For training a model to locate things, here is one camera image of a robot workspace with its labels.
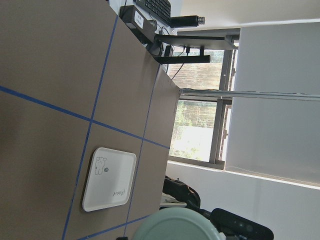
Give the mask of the light green cup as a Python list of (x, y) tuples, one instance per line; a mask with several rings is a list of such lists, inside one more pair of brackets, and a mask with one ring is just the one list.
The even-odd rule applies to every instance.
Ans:
[(150, 215), (134, 240), (222, 240), (218, 230), (201, 214), (182, 207), (164, 208)]

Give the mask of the cream rabbit tray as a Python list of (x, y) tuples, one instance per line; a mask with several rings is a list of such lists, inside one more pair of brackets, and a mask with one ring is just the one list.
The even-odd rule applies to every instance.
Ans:
[(82, 208), (86, 212), (128, 202), (137, 157), (134, 153), (99, 147), (92, 156)]

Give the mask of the black backpack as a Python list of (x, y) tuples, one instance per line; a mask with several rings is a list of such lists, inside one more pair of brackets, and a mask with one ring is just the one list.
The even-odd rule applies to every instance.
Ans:
[(198, 208), (201, 206), (199, 194), (192, 187), (179, 179), (173, 179), (166, 175), (162, 192), (174, 197), (179, 202), (186, 203), (188, 206), (195, 206)]

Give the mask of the black box with label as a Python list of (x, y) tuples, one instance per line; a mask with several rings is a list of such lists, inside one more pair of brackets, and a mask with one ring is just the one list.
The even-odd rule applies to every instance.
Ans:
[(120, 7), (120, 18), (142, 44), (152, 44), (155, 38), (157, 22), (146, 19), (134, 6)]

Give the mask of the black water bottle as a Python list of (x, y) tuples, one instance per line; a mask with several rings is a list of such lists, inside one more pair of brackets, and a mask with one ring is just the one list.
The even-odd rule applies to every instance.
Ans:
[(204, 25), (206, 18), (204, 16), (188, 15), (171, 17), (169, 20), (169, 26), (171, 28), (191, 28), (199, 25)]

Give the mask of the black keyboard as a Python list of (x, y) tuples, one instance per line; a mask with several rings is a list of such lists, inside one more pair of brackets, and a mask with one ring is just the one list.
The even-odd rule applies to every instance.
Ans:
[(167, 26), (170, 25), (171, 3), (168, 0), (133, 0), (133, 2)]

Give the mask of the aluminium frame post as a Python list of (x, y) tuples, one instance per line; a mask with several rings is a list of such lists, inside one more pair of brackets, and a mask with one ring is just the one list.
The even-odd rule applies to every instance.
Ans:
[(198, 96), (198, 97), (279, 99), (279, 100), (297, 100), (297, 101), (313, 101), (313, 102), (320, 101), (319, 95), (305, 94), (305, 93), (225, 91), (225, 90), (215, 90), (215, 89), (181, 88), (180, 94), (183, 96)]

